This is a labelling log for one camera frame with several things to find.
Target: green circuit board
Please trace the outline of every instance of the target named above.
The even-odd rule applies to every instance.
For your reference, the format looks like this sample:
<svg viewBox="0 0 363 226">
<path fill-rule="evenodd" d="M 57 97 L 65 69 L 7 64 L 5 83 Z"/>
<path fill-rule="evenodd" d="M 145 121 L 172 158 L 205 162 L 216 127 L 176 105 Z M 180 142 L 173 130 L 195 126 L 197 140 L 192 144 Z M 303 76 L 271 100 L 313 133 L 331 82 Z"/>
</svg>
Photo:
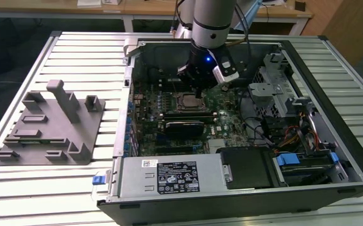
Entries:
<svg viewBox="0 0 363 226">
<path fill-rule="evenodd" d="M 239 111 L 236 108 L 236 90 L 221 90 L 220 86 L 203 92 L 200 108 L 192 110 L 215 113 L 211 123 L 204 124 L 203 135 L 195 139 L 172 140 L 164 135 L 164 122 L 160 120 L 161 113 L 184 113 L 189 109 L 180 108 L 180 97 L 192 100 L 191 91 L 167 92 L 156 86 L 141 85 L 135 89 L 135 103 L 137 107 L 137 130 L 139 130 L 139 155 L 160 155 L 156 149 L 161 147 L 193 147 L 196 154 L 209 153 L 208 140 L 223 139 L 225 147 L 248 146 L 247 132 L 243 127 Z"/>
</svg>

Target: blue latch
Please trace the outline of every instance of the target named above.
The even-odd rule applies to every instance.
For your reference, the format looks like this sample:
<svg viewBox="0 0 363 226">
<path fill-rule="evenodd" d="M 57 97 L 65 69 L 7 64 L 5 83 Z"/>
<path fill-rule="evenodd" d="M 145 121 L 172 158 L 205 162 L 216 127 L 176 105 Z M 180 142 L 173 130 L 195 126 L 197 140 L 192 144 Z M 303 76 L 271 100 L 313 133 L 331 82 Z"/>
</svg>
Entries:
<svg viewBox="0 0 363 226">
<path fill-rule="evenodd" d="M 293 153 L 280 154 L 276 157 L 279 166 L 300 164 L 299 157 Z"/>
<path fill-rule="evenodd" d="M 92 177 L 92 185 L 104 185 L 107 177 L 105 176 L 93 176 Z"/>
<path fill-rule="evenodd" d="M 331 152 L 329 155 L 331 155 L 333 163 L 337 163 L 339 162 L 337 154 L 335 152 Z"/>
</svg>

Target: power supply label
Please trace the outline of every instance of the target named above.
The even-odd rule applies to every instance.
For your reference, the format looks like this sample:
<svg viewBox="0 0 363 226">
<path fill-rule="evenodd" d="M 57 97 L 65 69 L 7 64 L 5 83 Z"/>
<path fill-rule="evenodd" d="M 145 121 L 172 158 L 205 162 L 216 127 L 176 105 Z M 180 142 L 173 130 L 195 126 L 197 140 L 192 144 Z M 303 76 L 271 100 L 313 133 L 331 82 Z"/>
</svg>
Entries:
<svg viewBox="0 0 363 226">
<path fill-rule="evenodd" d="M 175 194 L 200 191 L 195 161 L 157 163 L 157 193 Z"/>
</svg>

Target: metal work table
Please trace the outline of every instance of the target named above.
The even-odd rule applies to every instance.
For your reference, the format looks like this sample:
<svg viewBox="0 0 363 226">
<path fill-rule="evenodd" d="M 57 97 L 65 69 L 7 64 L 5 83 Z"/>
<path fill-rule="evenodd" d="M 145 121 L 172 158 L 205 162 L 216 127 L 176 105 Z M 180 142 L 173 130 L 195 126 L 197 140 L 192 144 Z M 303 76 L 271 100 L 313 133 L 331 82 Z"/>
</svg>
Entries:
<svg viewBox="0 0 363 226">
<path fill-rule="evenodd" d="M 137 38 L 171 38 L 161 33 L 64 32 L 49 37 L 19 93 L 0 121 L 0 146 L 24 109 L 25 91 L 44 90 L 49 79 L 61 79 L 77 98 L 105 99 L 93 162 L 87 166 L 0 166 L 0 225 L 116 225 L 92 200 L 92 176 L 112 165 L 117 102 L 121 92 L 125 43 Z M 363 145 L 363 79 L 328 41 L 317 37 L 252 36 L 256 40 L 292 42 L 320 86 Z M 104 194 L 107 186 L 97 187 Z M 229 218 L 171 225 L 363 225 L 363 197 L 341 200 L 317 211 Z"/>
</svg>

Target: floor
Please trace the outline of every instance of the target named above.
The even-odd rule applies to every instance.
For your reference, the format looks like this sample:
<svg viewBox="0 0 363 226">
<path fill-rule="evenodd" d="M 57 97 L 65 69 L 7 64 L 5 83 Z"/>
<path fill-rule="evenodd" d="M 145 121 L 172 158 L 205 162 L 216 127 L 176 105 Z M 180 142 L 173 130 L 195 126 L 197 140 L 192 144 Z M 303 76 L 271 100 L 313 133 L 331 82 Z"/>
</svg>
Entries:
<svg viewBox="0 0 363 226">
<path fill-rule="evenodd" d="M 121 20 L 75 20 L 75 19 L 12 19 L 12 25 L 20 37 L 20 44 L 9 47 L 8 52 L 15 62 L 15 68 L 0 74 L 0 119 L 20 87 L 32 64 L 37 58 L 51 31 L 77 32 L 123 32 Z M 171 21 L 133 21 L 136 32 L 168 32 Z M 355 69 L 363 76 L 363 59 Z"/>
</svg>

